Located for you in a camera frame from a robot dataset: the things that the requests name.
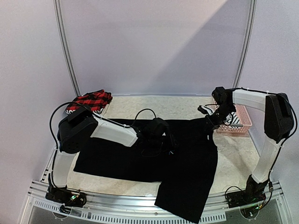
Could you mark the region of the black t-shirt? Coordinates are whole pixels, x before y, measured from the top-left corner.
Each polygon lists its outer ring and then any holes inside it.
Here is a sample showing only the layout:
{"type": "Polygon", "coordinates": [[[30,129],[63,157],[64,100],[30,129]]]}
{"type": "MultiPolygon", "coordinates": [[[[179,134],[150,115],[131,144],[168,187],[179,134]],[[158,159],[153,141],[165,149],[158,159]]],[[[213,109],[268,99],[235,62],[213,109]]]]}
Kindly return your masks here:
{"type": "Polygon", "coordinates": [[[168,120],[178,147],[149,152],[144,142],[132,147],[90,138],[74,171],[137,182],[158,182],[155,205],[193,223],[200,221],[214,182],[218,152],[205,119],[168,120]]]}

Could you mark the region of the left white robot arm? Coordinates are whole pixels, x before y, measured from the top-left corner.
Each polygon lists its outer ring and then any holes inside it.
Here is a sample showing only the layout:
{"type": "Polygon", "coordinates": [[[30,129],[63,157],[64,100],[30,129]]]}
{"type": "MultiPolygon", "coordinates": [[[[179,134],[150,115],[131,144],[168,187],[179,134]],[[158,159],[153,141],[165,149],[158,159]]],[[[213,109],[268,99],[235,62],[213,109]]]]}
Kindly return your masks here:
{"type": "Polygon", "coordinates": [[[48,176],[52,196],[60,203],[69,199],[69,191],[65,189],[68,170],[74,156],[90,138],[108,140],[125,147],[143,142],[148,144],[151,150],[156,150],[156,155],[175,152],[178,144],[165,120],[154,116],[144,128],[138,127],[137,122],[138,119],[135,118],[131,125],[121,124],[93,113],[84,105],[79,105],[77,110],[59,122],[57,134],[54,134],[50,121],[50,133],[56,146],[48,176]]]}

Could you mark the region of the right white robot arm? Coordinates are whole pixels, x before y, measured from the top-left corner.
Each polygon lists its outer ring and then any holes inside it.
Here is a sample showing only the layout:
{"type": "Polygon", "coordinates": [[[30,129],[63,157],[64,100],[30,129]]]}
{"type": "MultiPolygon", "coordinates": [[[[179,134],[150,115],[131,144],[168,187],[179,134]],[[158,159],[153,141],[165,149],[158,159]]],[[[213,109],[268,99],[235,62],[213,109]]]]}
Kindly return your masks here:
{"type": "Polygon", "coordinates": [[[248,181],[266,185],[270,173],[284,143],[295,134],[298,120],[294,109],[284,93],[271,93],[244,88],[225,89],[216,87],[212,92],[218,108],[204,117],[204,129],[215,130],[224,124],[235,105],[244,105],[264,112],[265,141],[257,166],[248,181]]]}

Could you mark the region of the black white striped garment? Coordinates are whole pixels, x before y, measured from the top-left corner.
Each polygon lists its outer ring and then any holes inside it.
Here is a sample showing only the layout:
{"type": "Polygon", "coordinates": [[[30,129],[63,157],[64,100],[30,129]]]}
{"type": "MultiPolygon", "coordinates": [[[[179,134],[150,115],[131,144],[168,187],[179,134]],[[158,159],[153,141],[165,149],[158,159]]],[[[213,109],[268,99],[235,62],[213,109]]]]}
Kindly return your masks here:
{"type": "Polygon", "coordinates": [[[239,117],[236,115],[236,112],[231,112],[227,116],[226,120],[224,121],[224,125],[226,125],[226,126],[235,126],[235,125],[238,126],[240,124],[241,124],[241,122],[240,122],[239,117]]]}

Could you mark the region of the pink plastic basket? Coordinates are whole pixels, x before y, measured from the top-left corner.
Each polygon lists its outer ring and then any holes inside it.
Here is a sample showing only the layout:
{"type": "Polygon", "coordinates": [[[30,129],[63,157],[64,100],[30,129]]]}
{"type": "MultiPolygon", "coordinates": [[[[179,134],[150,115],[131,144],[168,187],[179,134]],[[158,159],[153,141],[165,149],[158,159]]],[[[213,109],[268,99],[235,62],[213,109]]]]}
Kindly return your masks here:
{"type": "Polygon", "coordinates": [[[248,130],[252,127],[249,114],[243,105],[235,105],[236,112],[227,116],[224,125],[221,125],[216,131],[218,133],[232,136],[247,136],[248,130]]]}

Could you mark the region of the red black plaid shirt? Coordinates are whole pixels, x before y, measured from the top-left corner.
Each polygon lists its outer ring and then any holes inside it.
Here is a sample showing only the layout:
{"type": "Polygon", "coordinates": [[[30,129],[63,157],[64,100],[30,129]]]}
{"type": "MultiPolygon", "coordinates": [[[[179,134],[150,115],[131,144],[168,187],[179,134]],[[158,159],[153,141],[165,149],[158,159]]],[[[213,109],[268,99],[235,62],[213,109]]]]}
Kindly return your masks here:
{"type": "Polygon", "coordinates": [[[105,107],[111,103],[112,99],[112,94],[110,92],[104,91],[103,89],[86,93],[82,96],[77,96],[74,98],[73,102],[75,103],[69,104],[66,107],[65,112],[66,114],[74,112],[79,108],[79,105],[76,103],[79,103],[81,105],[89,106],[92,112],[101,114],[105,107]]]}

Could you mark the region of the right aluminium frame post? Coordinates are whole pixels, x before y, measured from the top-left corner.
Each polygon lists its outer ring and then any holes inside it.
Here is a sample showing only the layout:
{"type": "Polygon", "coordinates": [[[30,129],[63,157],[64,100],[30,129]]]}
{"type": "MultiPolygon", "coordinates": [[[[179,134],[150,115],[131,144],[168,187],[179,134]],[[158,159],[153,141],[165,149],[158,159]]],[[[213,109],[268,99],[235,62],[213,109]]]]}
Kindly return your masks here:
{"type": "Polygon", "coordinates": [[[237,66],[236,76],[235,76],[235,79],[234,79],[234,82],[232,85],[233,88],[236,88],[239,86],[242,71],[243,71],[243,68],[245,65],[246,56],[247,56],[247,53],[249,50],[252,29],[254,26],[255,12],[256,12],[256,0],[251,0],[250,5],[249,5],[249,13],[248,13],[248,19],[247,19],[246,29],[245,29],[245,33],[244,33],[244,39],[243,39],[243,43],[242,43],[240,60],[239,60],[238,66],[237,66]]]}

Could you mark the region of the aluminium frame post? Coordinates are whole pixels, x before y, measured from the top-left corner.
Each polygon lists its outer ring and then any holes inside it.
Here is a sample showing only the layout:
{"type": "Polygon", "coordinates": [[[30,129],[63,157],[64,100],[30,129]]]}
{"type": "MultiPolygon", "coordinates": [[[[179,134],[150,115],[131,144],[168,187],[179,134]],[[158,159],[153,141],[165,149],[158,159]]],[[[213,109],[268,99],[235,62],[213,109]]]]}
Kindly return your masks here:
{"type": "Polygon", "coordinates": [[[234,79],[234,82],[232,85],[233,88],[236,88],[239,86],[242,71],[243,71],[243,68],[245,65],[246,56],[247,56],[247,53],[249,50],[252,29],[254,26],[255,12],[256,12],[256,0],[251,0],[250,5],[249,5],[249,13],[248,13],[248,19],[247,19],[246,29],[245,29],[245,33],[244,33],[244,39],[243,39],[243,43],[242,43],[240,60],[239,60],[238,66],[237,66],[236,76],[235,76],[235,79],[234,79]]]}
{"type": "Polygon", "coordinates": [[[66,32],[65,32],[65,28],[64,28],[61,1],[53,0],[53,4],[54,4],[55,15],[56,15],[58,34],[59,34],[59,38],[60,38],[68,74],[69,74],[75,95],[80,96],[81,93],[80,93],[77,77],[75,74],[75,70],[74,70],[74,67],[72,64],[71,54],[70,54],[67,37],[66,37],[66,32]]]}

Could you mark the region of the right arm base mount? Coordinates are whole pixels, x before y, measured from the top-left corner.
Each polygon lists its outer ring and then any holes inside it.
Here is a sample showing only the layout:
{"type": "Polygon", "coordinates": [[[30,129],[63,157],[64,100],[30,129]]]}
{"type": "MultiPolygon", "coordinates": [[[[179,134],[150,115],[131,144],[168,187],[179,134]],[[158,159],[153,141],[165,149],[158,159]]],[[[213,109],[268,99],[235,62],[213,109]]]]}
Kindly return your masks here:
{"type": "Polygon", "coordinates": [[[272,182],[269,183],[268,189],[270,192],[270,196],[268,199],[266,197],[264,190],[258,190],[257,193],[254,193],[253,195],[250,196],[249,193],[246,192],[246,190],[242,190],[237,186],[229,187],[225,191],[224,197],[228,203],[229,208],[241,207],[244,205],[257,203],[255,210],[261,210],[269,203],[269,201],[272,198],[272,194],[274,190],[272,182]]]}

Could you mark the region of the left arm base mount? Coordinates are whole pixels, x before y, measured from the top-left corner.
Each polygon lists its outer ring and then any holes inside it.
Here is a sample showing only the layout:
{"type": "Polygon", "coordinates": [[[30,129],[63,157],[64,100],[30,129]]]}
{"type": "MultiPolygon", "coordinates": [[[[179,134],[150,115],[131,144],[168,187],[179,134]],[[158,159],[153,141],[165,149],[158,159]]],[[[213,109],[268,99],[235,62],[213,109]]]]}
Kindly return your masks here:
{"type": "Polygon", "coordinates": [[[79,207],[83,206],[87,202],[87,194],[80,190],[69,190],[67,187],[58,188],[49,183],[49,187],[45,198],[56,203],[64,204],[67,207],[79,207]]]}

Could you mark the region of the aluminium front rail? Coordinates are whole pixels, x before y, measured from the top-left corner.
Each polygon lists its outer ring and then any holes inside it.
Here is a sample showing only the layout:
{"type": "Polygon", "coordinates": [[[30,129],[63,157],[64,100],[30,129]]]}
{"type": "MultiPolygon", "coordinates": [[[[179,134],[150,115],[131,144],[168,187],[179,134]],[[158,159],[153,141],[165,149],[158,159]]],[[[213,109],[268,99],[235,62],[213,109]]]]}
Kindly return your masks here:
{"type": "MultiPolygon", "coordinates": [[[[242,216],[246,208],[229,208],[223,193],[211,194],[203,210],[201,224],[291,224],[285,197],[279,182],[273,183],[270,202],[258,214],[242,216]]],[[[154,205],[153,196],[116,196],[87,194],[83,208],[60,212],[60,204],[46,200],[48,185],[33,181],[28,190],[21,224],[186,224],[177,217],[154,205]]]]}

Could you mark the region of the left aluminium frame post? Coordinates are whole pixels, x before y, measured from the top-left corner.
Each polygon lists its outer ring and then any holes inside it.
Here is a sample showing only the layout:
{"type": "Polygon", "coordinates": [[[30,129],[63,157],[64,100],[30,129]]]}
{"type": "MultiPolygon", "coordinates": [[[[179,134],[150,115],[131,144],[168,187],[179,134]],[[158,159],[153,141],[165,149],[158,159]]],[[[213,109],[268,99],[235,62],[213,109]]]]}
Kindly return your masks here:
{"type": "Polygon", "coordinates": [[[75,74],[75,70],[74,70],[74,67],[72,64],[71,54],[70,54],[67,37],[66,37],[66,32],[65,32],[65,28],[64,28],[61,1],[53,0],[53,4],[54,4],[55,15],[56,15],[58,34],[59,34],[59,38],[60,38],[68,74],[69,74],[75,95],[80,96],[81,93],[80,93],[77,77],[75,74]]]}

